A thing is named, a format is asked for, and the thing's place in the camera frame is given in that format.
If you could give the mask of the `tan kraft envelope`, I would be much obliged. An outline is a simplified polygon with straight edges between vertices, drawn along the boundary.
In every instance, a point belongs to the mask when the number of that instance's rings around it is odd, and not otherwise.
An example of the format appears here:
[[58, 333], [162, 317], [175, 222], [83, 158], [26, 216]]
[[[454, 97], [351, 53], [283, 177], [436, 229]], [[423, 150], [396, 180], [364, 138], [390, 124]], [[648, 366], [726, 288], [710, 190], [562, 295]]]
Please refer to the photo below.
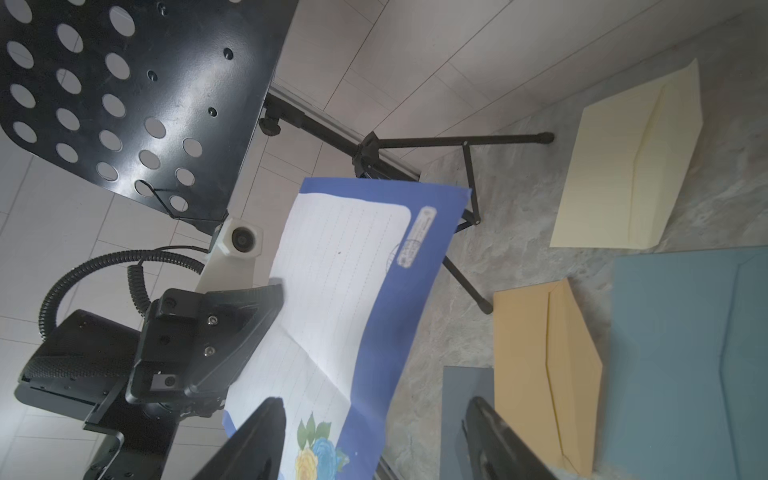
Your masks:
[[496, 411], [546, 465], [590, 477], [603, 364], [569, 281], [493, 303]]

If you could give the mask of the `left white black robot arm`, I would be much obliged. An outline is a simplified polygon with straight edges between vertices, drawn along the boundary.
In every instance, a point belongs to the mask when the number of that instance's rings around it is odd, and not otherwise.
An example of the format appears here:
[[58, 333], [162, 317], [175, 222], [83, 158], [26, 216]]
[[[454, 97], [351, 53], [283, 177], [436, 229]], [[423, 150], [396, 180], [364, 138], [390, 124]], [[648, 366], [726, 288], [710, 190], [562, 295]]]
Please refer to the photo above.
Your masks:
[[[278, 285], [148, 296], [144, 265], [169, 263], [201, 273], [190, 246], [127, 250], [88, 260], [47, 293], [39, 313], [42, 342], [24, 366], [15, 397], [80, 420], [104, 440], [89, 479], [158, 479], [180, 423], [225, 406], [284, 304]], [[133, 329], [85, 310], [57, 317], [65, 294], [87, 276], [125, 265], [143, 318]]]

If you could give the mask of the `blue bordered white letter paper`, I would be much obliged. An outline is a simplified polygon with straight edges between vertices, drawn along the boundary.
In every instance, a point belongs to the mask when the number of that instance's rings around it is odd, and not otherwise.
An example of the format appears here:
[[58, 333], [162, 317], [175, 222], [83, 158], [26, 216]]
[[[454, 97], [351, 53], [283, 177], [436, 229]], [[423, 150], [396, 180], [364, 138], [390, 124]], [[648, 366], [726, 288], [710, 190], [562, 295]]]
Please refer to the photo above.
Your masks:
[[309, 178], [270, 279], [284, 304], [228, 392], [225, 425], [282, 400], [281, 479], [369, 479], [430, 291], [471, 193], [430, 183]]

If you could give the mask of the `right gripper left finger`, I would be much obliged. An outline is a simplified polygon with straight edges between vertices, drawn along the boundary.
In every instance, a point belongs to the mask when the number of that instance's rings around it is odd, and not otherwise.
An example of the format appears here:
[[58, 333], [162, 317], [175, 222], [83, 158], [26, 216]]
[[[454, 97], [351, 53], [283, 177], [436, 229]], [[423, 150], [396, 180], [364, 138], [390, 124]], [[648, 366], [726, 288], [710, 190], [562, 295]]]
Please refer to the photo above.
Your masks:
[[285, 444], [283, 400], [269, 397], [193, 477], [194, 480], [276, 480]]

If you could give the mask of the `cream yellow envelope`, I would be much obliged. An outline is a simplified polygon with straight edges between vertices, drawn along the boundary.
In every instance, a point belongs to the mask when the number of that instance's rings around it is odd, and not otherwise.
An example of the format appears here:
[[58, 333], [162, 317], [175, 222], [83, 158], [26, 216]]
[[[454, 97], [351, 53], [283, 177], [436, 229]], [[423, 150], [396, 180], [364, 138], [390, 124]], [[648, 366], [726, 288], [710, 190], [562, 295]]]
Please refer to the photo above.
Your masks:
[[699, 64], [583, 110], [550, 244], [659, 244], [703, 127]]

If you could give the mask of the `light blue envelope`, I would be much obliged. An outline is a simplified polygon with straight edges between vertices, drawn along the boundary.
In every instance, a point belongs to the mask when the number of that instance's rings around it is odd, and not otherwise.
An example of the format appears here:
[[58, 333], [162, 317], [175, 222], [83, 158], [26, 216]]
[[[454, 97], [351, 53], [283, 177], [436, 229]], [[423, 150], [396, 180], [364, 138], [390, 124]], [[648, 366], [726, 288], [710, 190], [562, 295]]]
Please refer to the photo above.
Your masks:
[[622, 479], [767, 475], [767, 251], [614, 265], [600, 461]]

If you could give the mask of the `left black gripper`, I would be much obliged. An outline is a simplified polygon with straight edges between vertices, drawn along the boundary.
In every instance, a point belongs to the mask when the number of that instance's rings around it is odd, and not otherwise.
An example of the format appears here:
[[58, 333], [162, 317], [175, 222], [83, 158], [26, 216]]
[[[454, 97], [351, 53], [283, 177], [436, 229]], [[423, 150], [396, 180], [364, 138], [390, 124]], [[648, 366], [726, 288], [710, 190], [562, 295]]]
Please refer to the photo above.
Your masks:
[[[221, 410], [284, 304], [280, 283], [250, 289], [196, 293], [170, 289], [146, 312], [126, 387], [134, 405], [156, 404], [181, 417], [210, 417]], [[204, 391], [201, 378], [214, 384]]]

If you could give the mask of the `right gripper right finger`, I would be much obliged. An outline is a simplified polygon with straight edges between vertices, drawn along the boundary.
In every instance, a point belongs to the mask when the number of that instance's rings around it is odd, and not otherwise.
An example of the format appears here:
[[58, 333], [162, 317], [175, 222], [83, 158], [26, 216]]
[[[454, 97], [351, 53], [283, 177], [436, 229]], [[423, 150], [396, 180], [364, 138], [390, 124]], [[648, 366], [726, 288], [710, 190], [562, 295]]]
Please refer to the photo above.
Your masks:
[[473, 479], [556, 480], [484, 398], [469, 401], [462, 428]]

